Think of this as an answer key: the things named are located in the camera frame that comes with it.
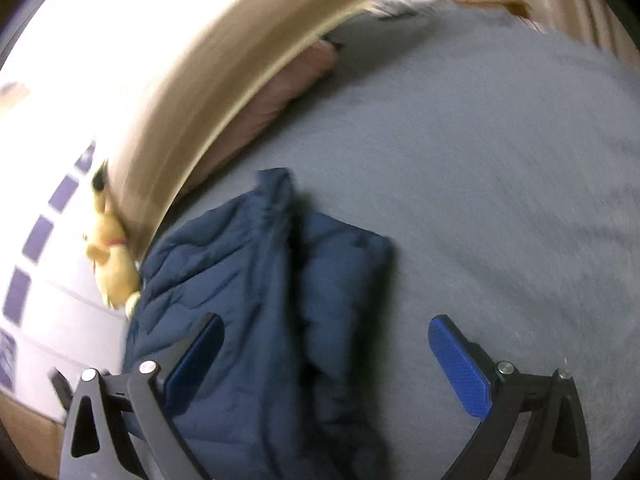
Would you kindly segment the navy blue quilted jacket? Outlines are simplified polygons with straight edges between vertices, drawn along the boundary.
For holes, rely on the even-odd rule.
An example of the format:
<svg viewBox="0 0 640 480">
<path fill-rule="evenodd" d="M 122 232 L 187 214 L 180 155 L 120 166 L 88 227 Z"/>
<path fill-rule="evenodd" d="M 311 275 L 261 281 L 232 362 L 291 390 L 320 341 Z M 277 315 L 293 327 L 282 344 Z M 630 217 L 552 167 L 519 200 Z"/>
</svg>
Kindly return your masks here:
<svg viewBox="0 0 640 480">
<path fill-rule="evenodd" d="M 213 479 L 385 479 L 385 444 L 364 409 L 393 247 L 304 207 L 283 168 L 186 222 L 143 263 L 122 367 L 157 359 L 209 313 L 224 321 L 203 380 L 168 408 Z"/>
</svg>

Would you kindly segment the yellow Pikachu plush toy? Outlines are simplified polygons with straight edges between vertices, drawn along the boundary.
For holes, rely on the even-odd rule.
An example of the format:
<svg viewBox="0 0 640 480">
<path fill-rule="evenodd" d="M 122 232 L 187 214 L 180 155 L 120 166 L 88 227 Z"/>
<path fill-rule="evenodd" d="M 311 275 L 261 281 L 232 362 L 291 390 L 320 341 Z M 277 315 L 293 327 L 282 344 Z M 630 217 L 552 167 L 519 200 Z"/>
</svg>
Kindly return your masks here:
<svg viewBox="0 0 640 480">
<path fill-rule="evenodd" d="M 141 298 L 142 281 L 126 231 L 110 205 L 106 162 L 94 173 L 91 192 L 93 217 L 91 229 L 84 235 L 85 254 L 102 302 L 110 309 L 124 310 L 130 320 Z"/>
</svg>

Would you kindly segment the grey blue bed sheet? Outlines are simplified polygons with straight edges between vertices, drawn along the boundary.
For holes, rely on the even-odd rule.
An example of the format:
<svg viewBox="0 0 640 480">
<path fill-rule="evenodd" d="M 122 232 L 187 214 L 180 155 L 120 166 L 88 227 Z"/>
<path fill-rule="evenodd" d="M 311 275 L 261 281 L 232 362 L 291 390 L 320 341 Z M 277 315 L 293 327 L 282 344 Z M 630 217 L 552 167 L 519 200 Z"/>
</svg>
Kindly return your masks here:
<svg viewBox="0 0 640 480">
<path fill-rule="evenodd" d="M 570 370 L 592 475 L 613 478 L 639 440 L 637 73 L 454 6 L 360 15 L 332 37 L 335 72 L 180 205 L 152 251 L 288 170 L 304 207 L 392 243 L 358 375 L 385 479 L 441 477 L 476 426 L 428 348 L 439 314 L 524 373 Z"/>
</svg>

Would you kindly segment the pink pillow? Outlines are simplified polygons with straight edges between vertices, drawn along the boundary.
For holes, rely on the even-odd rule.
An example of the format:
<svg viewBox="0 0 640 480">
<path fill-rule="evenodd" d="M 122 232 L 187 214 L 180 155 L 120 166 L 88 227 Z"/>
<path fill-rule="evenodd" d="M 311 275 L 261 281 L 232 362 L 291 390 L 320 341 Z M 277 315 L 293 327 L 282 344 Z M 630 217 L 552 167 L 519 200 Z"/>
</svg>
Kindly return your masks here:
<svg viewBox="0 0 640 480">
<path fill-rule="evenodd" d="M 320 39 L 279 70 L 213 140 L 184 182 L 177 198 L 191 193 L 251 144 L 288 104 L 334 70 L 338 49 Z"/>
</svg>

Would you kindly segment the beige pink curtain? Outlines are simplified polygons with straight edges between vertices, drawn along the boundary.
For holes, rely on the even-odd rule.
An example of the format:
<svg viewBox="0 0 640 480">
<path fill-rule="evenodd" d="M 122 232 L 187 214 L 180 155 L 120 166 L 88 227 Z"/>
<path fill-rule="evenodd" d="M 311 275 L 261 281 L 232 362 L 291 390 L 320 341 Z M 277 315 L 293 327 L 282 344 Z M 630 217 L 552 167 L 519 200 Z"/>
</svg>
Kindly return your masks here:
<svg viewBox="0 0 640 480">
<path fill-rule="evenodd" d="M 639 50 L 605 0 L 525 0 L 530 17 L 544 26 L 611 52 L 638 70 Z"/>
</svg>

